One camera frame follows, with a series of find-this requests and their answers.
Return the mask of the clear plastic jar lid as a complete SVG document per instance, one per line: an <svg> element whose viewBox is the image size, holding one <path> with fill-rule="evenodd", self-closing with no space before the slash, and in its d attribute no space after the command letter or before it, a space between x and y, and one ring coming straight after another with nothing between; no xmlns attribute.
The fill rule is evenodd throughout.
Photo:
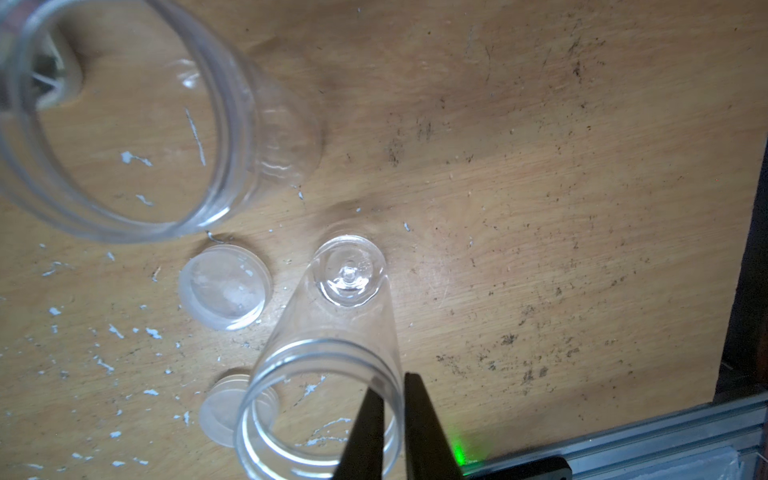
<svg viewBox="0 0 768 480"><path fill-rule="evenodd" d="M203 250L186 263L178 278L182 309L218 331L240 330L259 322L272 293L266 264L233 244Z"/></svg>

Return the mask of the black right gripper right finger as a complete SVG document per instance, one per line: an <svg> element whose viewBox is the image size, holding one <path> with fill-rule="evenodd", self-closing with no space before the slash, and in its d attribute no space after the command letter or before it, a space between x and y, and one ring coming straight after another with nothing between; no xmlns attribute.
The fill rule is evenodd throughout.
<svg viewBox="0 0 768 480"><path fill-rule="evenodd" d="M407 479L462 479L421 376L406 373L404 386Z"/></svg>

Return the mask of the clear plastic candy jar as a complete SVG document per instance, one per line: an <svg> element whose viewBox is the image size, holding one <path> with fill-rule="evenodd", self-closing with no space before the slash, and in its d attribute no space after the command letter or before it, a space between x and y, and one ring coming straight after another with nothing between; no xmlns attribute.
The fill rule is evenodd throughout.
<svg viewBox="0 0 768 480"><path fill-rule="evenodd" d="M321 152L303 102L174 1L1 5L1 192L57 229L202 232Z"/></svg>

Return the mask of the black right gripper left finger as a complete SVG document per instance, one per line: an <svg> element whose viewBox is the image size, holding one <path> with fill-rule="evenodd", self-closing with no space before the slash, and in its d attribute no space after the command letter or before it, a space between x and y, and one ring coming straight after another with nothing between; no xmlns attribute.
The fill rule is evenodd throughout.
<svg viewBox="0 0 768 480"><path fill-rule="evenodd" d="M368 389L333 480L382 479L384 420L384 400Z"/></svg>

